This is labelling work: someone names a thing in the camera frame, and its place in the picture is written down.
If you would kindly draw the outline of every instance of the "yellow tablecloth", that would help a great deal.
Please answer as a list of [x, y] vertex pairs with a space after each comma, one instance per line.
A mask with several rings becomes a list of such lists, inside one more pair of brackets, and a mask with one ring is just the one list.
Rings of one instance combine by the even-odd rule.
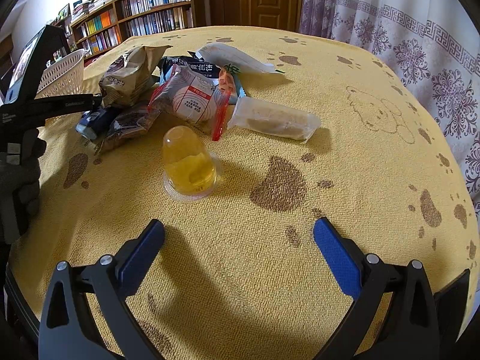
[[[11, 254], [34, 312], [59, 260], [93, 263], [158, 218], [165, 245], [128, 304], [167, 359], [311, 359], [351, 304], [313, 241], [326, 215], [387, 263], [421, 260], [434, 292], [470, 268], [469, 314], [479, 236], [462, 173], [435, 121], [369, 52], [266, 28], [196, 28], [130, 38], [85, 69], [84, 86], [97, 92], [135, 45], [170, 44], [174, 56], [213, 41], [285, 71], [241, 81], [251, 97], [315, 113], [322, 128], [307, 144], [241, 129], [219, 142], [202, 135], [222, 180], [187, 204], [162, 187], [162, 137], [177, 119], [161, 115], [147, 136], [101, 158], [75, 132], [78, 115], [45, 127], [42, 209]], [[114, 349], [94, 303], [93, 312]]]

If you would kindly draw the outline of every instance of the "yellow jelly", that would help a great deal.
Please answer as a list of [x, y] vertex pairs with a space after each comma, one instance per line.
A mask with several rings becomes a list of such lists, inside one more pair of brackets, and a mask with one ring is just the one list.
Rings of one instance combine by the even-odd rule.
[[181, 195], [198, 195], [211, 188], [216, 171], [200, 138], [186, 126], [168, 130], [163, 138], [163, 164], [171, 186]]

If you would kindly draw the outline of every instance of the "gloved hand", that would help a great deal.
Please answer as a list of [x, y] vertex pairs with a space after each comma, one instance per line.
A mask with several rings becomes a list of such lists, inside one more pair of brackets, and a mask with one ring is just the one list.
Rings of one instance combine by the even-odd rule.
[[[22, 161], [21, 165], [12, 165], [0, 161], [0, 202], [5, 197], [18, 190], [20, 203], [25, 206], [28, 215], [34, 216], [38, 212], [40, 194], [40, 165], [39, 157], [45, 153], [47, 143], [38, 138], [38, 130], [34, 129], [35, 143], [32, 155]], [[0, 216], [0, 242], [4, 241], [4, 221]]]

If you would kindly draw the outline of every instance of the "display screen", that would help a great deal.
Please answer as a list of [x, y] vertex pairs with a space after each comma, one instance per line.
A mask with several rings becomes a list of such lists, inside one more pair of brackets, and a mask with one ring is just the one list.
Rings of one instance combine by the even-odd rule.
[[28, 66], [28, 61], [30, 60], [30, 55], [32, 55], [32, 52], [37, 45], [38, 38], [40, 38], [42, 31], [43, 29], [39, 33], [37, 33], [37, 35], [35, 35], [33, 39], [27, 44], [27, 46], [25, 46], [25, 48], [22, 50], [22, 55], [20, 55], [20, 59], [15, 66], [15, 70], [13, 71], [9, 88], [11, 88], [13, 84], [15, 84], [18, 79], [23, 76], [23, 74], [25, 74], [25, 70]]

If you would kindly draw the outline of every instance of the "wooden bookshelf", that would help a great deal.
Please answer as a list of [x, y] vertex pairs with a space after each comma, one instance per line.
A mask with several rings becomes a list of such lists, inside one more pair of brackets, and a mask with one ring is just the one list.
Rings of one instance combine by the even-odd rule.
[[[113, 0], [109, 3], [97, 8], [96, 10], [90, 12], [87, 16], [82, 17], [80, 20], [75, 21], [74, 23], [70, 24], [71, 30], [73, 32], [73, 37], [75, 39], [75, 43], [79, 48], [82, 47], [82, 42], [87, 40], [88, 38], [98, 35], [101, 32], [108, 30], [109, 28], [114, 28], [118, 31], [120, 37], [120, 43], [124, 42], [129, 38], [128, 31], [127, 31], [127, 22], [138, 17], [142, 17], [145, 15], [152, 14], [153, 12], [159, 12], [166, 9], [172, 8], [181, 8], [181, 9], [189, 9], [191, 8], [191, 18], [193, 21], [194, 27], [204, 27], [206, 25], [205, 21], [205, 2], [204, 0], [190, 0], [190, 1], [182, 1], [178, 3], [172, 4], [163, 4], [163, 5], [156, 5], [155, 7], [151, 8], [146, 12], [142, 12], [136, 15], [131, 16], [124, 16], [122, 1], [124, 0]], [[97, 30], [91, 33], [88, 36], [83, 36], [82, 31], [80, 30], [80, 26], [86, 23], [89, 20], [92, 20], [94, 17], [101, 15], [104, 12], [113, 9], [113, 18], [115, 19], [112, 24], [109, 26], [105, 26], [100, 30]], [[115, 48], [109, 47], [104, 50], [100, 50], [98, 52], [93, 53], [92, 55], [86, 56], [85, 59], [92, 59], [96, 56], [106, 53], [107, 51]]]

